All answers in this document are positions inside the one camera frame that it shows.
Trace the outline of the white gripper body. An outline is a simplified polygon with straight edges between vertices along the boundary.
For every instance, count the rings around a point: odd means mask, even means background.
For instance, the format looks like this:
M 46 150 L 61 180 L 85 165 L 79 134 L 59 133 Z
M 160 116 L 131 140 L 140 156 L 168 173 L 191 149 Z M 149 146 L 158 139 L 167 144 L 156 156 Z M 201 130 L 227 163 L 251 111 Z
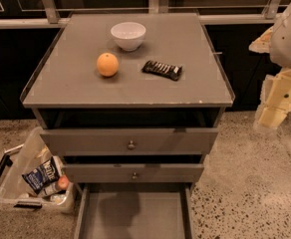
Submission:
M 268 53 L 272 32 L 273 28 L 272 27 L 268 28 L 249 45 L 249 50 L 251 52 L 259 54 Z

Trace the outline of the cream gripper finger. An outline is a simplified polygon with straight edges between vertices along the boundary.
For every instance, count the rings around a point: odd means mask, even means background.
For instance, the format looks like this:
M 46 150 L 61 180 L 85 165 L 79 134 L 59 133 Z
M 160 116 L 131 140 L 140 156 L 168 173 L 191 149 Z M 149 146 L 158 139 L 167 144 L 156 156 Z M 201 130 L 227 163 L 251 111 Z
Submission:
M 283 68 L 275 76 L 265 77 L 260 101 L 257 123 L 277 128 L 291 112 L 291 69 Z

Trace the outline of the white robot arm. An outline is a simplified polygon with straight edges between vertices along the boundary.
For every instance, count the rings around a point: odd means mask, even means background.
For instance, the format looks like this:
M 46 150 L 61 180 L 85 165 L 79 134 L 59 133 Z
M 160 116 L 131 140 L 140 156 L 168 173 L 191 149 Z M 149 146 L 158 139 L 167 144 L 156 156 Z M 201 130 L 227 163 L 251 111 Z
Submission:
M 291 3 L 274 25 L 249 45 L 255 53 L 268 53 L 272 63 L 281 67 L 275 76 L 267 76 L 261 91 L 256 123 L 277 128 L 291 112 Z

